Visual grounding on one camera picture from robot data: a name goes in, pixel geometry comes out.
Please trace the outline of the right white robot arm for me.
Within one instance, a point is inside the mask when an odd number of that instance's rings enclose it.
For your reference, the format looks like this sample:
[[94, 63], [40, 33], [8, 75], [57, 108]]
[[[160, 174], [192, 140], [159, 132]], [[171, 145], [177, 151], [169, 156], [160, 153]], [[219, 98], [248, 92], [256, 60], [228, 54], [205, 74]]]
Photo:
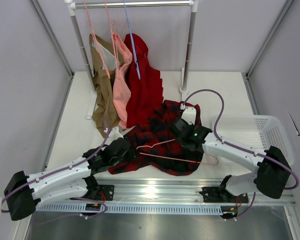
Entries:
[[248, 193], [280, 199], [289, 180], [291, 168], [282, 151], [271, 146], [258, 149], [216, 136], [215, 131], [202, 125], [189, 124], [178, 117], [169, 127], [177, 142], [189, 151], [199, 151], [230, 160], [249, 173], [227, 175], [218, 187], [218, 196], [224, 202]]

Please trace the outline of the red plaid skirt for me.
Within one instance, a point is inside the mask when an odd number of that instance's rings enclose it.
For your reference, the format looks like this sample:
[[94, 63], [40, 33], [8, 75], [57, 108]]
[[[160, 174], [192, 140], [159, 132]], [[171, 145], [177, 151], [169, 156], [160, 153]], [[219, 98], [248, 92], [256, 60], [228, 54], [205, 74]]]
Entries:
[[[162, 104], [153, 109], [152, 114], [145, 123], [136, 125], [132, 130], [125, 134], [134, 148], [175, 139], [168, 130], [176, 118], [182, 115], [180, 102], [164, 100]], [[189, 151], [184, 149], [177, 141], [157, 145], [153, 148], [141, 148], [140, 152], [171, 157], [184, 160], [201, 162], [203, 153], [200, 151]], [[139, 154], [137, 158], [130, 162], [118, 163], [108, 171], [112, 175], [125, 172], [137, 171], [138, 169], [153, 166], [162, 172], [173, 176], [188, 176], [198, 169], [200, 164], [168, 160], [158, 157], [151, 157]]]

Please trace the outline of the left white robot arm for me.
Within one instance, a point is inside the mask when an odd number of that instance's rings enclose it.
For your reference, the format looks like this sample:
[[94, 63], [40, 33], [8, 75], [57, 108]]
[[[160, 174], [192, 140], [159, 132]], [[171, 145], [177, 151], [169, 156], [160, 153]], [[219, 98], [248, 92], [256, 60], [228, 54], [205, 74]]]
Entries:
[[74, 198], [93, 200], [99, 193], [94, 175], [130, 162], [136, 156], [136, 148], [127, 138], [120, 137], [88, 150], [61, 167], [29, 175], [16, 172], [3, 192], [6, 212], [12, 221], [19, 221], [49, 203]]

